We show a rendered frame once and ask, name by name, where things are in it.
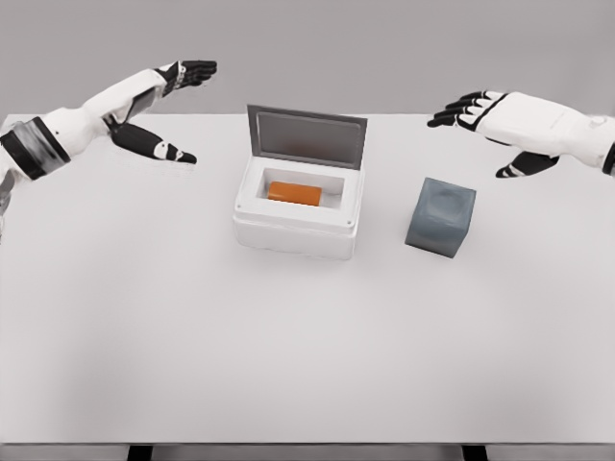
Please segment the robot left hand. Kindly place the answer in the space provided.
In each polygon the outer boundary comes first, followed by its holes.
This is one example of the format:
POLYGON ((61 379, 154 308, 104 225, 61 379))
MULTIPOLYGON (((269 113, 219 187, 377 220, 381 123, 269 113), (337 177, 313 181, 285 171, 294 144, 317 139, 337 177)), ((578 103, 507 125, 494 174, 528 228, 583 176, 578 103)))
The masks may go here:
POLYGON ((132 124, 131 120, 173 92, 207 85, 216 73, 216 61, 174 61, 145 69, 110 86, 88 99, 84 108, 103 121, 115 146, 152 160, 194 165, 194 155, 132 124))

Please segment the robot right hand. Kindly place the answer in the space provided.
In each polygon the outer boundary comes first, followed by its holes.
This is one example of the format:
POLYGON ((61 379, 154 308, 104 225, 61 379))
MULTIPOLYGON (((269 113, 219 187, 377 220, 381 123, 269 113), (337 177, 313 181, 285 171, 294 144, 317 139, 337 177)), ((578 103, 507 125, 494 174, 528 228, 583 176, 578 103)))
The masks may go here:
POLYGON ((498 179, 533 176, 550 169, 562 156, 590 167, 602 164, 587 133, 590 118, 581 112, 521 92, 475 91, 434 114, 430 128, 458 127, 521 150, 496 172, 498 179))

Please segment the grey cube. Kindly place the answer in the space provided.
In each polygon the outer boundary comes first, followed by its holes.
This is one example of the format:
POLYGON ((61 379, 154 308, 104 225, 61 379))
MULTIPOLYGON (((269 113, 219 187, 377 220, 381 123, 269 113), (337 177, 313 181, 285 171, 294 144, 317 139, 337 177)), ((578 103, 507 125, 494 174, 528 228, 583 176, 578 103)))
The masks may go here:
POLYGON ((475 189, 425 178, 405 244, 454 258, 470 229, 476 197, 475 189))

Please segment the orange block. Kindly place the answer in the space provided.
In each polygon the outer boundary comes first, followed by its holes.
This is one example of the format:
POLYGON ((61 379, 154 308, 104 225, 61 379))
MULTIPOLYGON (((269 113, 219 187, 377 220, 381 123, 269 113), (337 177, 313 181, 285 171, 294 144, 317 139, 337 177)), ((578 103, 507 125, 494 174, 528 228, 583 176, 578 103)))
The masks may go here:
POLYGON ((319 206, 322 188, 291 182, 271 182, 267 199, 305 206, 319 206))

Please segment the white box with hinged lid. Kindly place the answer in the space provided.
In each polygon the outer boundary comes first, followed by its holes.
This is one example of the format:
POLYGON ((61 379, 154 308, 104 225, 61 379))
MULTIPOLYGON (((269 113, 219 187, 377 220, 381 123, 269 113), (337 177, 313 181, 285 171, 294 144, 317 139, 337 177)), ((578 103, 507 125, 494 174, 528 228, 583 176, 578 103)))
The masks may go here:
POLYGON ((354 254, 367 121, 250 105, 251 156, 234 203, 246 246, 347 260, 354 254))

